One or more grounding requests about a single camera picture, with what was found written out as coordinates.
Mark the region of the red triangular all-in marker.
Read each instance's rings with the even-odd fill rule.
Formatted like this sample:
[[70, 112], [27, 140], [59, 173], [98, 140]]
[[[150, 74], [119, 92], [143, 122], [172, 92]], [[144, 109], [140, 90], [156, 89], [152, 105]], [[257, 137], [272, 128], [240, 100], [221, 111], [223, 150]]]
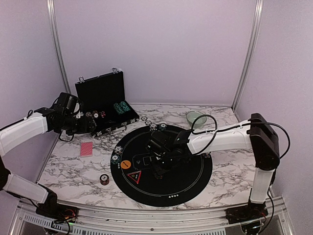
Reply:
[[140, 171], [128, 173], [127, 176], [130, 179], [132, 179], [133, 181], [135, 181], [136, 184], [139, 184], [140, 178], [141, 178], [141, 173], [142, 173], [142, 171], [140, 170]]

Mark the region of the orange big blind button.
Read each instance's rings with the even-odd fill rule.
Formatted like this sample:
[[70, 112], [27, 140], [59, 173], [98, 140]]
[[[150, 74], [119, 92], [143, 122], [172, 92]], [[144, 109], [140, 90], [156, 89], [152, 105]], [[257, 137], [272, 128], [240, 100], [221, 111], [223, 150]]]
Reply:
[[132, 166], [132, 163], [129, 160], [123, 160], [120, 166], [122, 169], [129, 169]]

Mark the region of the green 50 chip stack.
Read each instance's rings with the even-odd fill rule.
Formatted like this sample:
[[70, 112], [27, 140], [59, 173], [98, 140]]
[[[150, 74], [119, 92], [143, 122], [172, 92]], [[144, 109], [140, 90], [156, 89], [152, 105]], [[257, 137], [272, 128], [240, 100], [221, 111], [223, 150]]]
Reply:
[[111, 156], [111, 164], [116, 165], [116, 164], [120, 164], [120, 156], [119, 155], [112, 155]]

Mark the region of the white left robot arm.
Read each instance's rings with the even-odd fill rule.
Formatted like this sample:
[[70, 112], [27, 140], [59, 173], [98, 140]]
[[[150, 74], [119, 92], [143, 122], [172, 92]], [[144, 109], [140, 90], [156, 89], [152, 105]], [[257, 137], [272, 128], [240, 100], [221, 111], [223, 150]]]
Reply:
[[[74, 108], [62, 108], [54, 105], [51, 108], [39, 108], [27, 117], [12, 123], [0, 130], [0, 156], [5, 156], [9, 151], [29, 139], [54, 131], [67, 135], [91, 133], [96, 129], [92, 116], [77, 118], [80, 111]], [[56, 194], [33, 183], [17, 174], [10, 172], [3, 161], [0, 162], [0, 189], [14, 195], [33, 200], [50, 217], [57, 218], [62, 213], [62, 207], [57, 203]]]

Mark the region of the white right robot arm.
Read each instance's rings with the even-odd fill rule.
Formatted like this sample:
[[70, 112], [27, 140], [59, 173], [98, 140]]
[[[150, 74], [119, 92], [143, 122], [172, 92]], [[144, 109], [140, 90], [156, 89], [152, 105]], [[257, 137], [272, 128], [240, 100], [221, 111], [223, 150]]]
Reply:
[[151, 164], [156, 176], [170, 170], [175, 160], [215, 151], [251, 149], [255, 173], [249, 203], [243, 207], [242, 215], [253, 219], [261, 212], [261, 204], [266, 200], [274, 172], [280, 164], [279, 138], [273, 126], [261, 114], [254, 113], [250, 119], [238, 124], [198, 132], [191, 127], [174, 138], [156, 130], [148, 138], [146, 148], [156, 157]]

